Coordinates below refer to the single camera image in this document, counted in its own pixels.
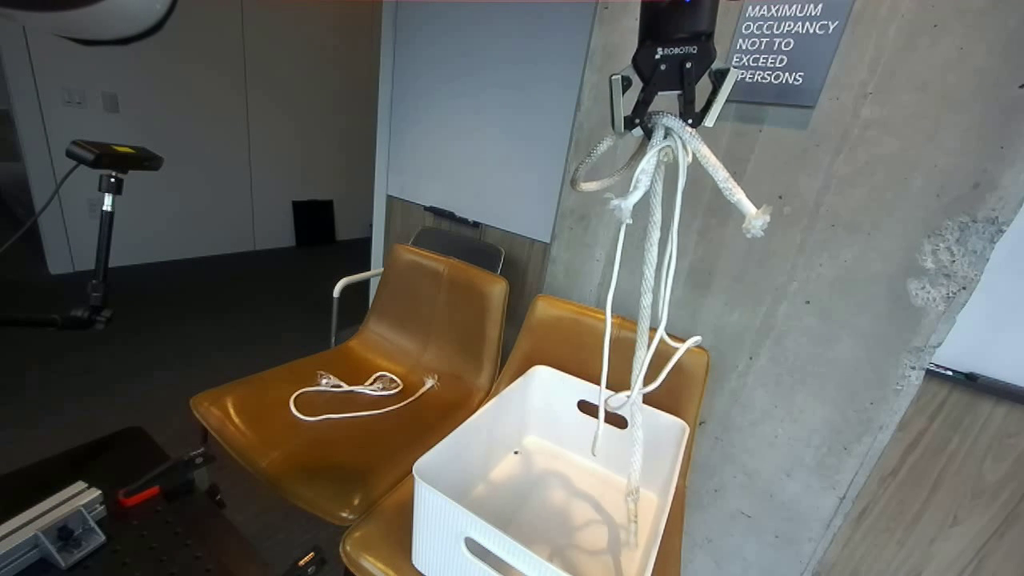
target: floor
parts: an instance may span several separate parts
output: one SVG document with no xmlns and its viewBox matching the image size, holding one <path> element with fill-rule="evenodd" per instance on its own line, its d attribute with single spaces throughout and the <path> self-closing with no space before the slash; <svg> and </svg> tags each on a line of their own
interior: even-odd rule
<svg viewBox="0 0 1024 576">
<path fill-rule="evenodd" d="M 822 576 L 1024 572 L 1024 402 L 929 377 Z"/>
<path fill-rule="evenodd" d="M 0 244 L 15 228 L 0 214 Z M 115 267 L 115 323 L 99 331 L 0 327 L 0 474 L 123 425 L 143 425 L 167 451 L 195 448 L 195 391 L 327 344 L 330 286 L 354 272 L 333 249 L 279 249 Z M 82 278 L 49 278 L 40 245 L 0 252 L 0 315 L 82 302 Z M 361 305 L 346 302 L 342 327 Z M 337 530 L 285 505 L 231 457 L 216 465 L 229 514 L 281 572 Z"/>
</svg>

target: concrete pillar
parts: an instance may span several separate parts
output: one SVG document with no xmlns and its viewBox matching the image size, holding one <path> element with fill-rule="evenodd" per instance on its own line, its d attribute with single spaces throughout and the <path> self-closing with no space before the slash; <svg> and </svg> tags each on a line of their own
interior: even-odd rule
<svg viewBox="0 0 1024 576">
<path fill-rule="evenodd" d="M 722 0 L 722 52 L 739 8 Z M 1021 208 L 1021 30 L 1024 4 L 1007 0 L 858 0 L 814 112 L 734 104 L 709 135 L 776 225 L 742 239 L 705 178 L 688 191 L 673 329 L 709 335 L 715 356 L 688 576 L 814 572 Z M 567 170 L 610 131 L 606 81 L 634 37 L 638 7 L 601 4 Z M 610 245 L 606 200 L 567 186 L 546 291 L 600 305 Z"/>
</svg>

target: white plastic basket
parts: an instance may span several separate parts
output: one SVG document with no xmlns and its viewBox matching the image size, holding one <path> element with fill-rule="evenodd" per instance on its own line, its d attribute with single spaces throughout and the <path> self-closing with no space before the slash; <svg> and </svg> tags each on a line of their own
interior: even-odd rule
<svg viewBox="0 0 1024 576">
<path fill-rule="evenodd" d="M 600 402 L 600 394 L 537 364 L 424 455 L 414 466 L 417 568 L 650 572 L 688 425 L 645 406 L 645 434 L 606 423 L 595 448 L 600 418 L 581 412 L 581 400 Z"/>
</svg>

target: orange chair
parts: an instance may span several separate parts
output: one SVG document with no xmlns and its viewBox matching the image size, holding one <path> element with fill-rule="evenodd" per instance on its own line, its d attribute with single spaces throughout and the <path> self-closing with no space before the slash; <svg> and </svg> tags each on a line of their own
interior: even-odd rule
<svg viewBox="0 0 1024 576">
<path fill-rule="evenodd" d="M 606 314 L 585 305 L 560 302 L 541 294 L 514 338 L 514 347 L 496 377 L 496 391 L 509 386 L 533 364 L 555 364 L 560 372 L 600 380 L 601 374 L 601 335 Z M 634 359 L 638 327 L 615 315 L 610 320 L 610 386 L 626 386 Z M 656 353 L 653 372 L 668 362 L 673 347 Z M 702 406 L 709 391 L 709 347 L 690 347 L 661 391 L 646 398 L 673 416 L 682 416 L 699 434 Z M 682 572 L 682 530 L 686 530 L 686 482 L 688 482 L 690 451 L 686 455 L 682 475 L 677 486 L 668 524 L 656 555 L 656 576 Z M 359 576 L 410 576 L 414 568 L 414 475 L 405 475 L 386 496 L 354 522 L 342 544 L 342 563 Z"/>
<path fill-rule="evenodd" d="M 417 245 L 393 245 L 359 331 L 327 353 L 201 391 L 195 418 L 249 474 L 333 524 L 353 524 L 414 462 L 481 406 L 499 367 L 505 278 Z M 405 377 L 400 398 L 310 398 L 309 412 L 400 402 L 430 377 L 435 386 L 371 418 L 302 423 L 289 408 L 316 372 L 364 380 Z"/>
</svg>

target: gray carpet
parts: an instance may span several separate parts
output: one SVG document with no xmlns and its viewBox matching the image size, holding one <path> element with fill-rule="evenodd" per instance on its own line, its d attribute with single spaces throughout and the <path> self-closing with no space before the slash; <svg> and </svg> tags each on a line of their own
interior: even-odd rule
<svg viewBox="0 0 1024 576">
<path fill-rule="evenodd" d="M 99 331 L 0 327 L 0 474 L 143 425 L 167 451 L 199 443 L 195 391 L 273 367 L 327 344 L 330 286 L 354 272 L 333 249 L 274 249 L 113 272 L 115 323 Z M 0 315 L 82 305 L 82 278 L 49 278 L 31 236 L 0 252 Z M 359 294 L 346 323 L 361 314 Z M 273 496 L 231 457 L 216 479 L 229 517 L 258 548 L 269 572 L 337 530 Z"/>
</svg>

